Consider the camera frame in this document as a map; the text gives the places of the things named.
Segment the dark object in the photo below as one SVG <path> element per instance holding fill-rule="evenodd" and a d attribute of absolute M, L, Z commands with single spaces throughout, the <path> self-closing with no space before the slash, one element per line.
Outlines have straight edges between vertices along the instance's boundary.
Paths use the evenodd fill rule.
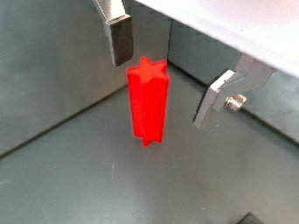
<path fill-rule="evenodd" d="M 252 213 L 248 213 L 238 224 L 264 224 L 264 223 L 258 219 L 258 217 Z"/>

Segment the gray floor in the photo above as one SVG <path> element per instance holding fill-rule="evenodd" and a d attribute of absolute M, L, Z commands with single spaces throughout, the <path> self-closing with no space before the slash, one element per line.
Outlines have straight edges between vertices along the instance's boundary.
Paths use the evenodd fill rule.
<path fill-rule="evenodd" d="M 202 89 L 174 68 L 164 141 L 132 137 L 127 89 L 0 161 L 3 224 L 299 220 L 299 149 L 244 114 L 199 130 Z"/>

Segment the screw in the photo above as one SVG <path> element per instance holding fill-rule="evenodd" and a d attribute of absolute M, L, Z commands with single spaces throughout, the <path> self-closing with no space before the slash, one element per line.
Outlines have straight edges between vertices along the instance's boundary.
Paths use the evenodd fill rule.
<path fill-rule="evenodd" d="M 230 107 L 234 111 L 239 111 L 246 100 L 247 97 L 243 94 L 234 95 L 226 100 L 226 107 Z"/>

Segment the red block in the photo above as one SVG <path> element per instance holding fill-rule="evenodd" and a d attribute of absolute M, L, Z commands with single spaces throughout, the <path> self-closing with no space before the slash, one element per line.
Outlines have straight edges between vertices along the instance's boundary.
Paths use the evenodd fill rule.
<path fill-rule="evenodd" d="M 143 145 L 163 141 L 164 112 L 170 76 L 167 61 L 152 62 L 142 57 L 140 65 L 127 69 L 134 133 Z"/>

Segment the gray wall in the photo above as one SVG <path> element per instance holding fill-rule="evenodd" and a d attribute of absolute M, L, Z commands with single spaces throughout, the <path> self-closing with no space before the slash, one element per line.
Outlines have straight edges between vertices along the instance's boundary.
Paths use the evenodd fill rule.
<path fill-rule="evenodd" d="M 91 0 L 0 3 L 0 154 L 127 84 L 142 55 L 164 59 L 171 21 L 134 1 L 135 57 L 114 67 Z"/>
<path fill-rule="evenodd" d="M 203 83 L 235 70 L 240 52 L 192 28 L 172 22 L 168 60 Z M 268 83 L 246 94 L 244 109 L 299 142 L 299 80 L 276 71 Z"/>

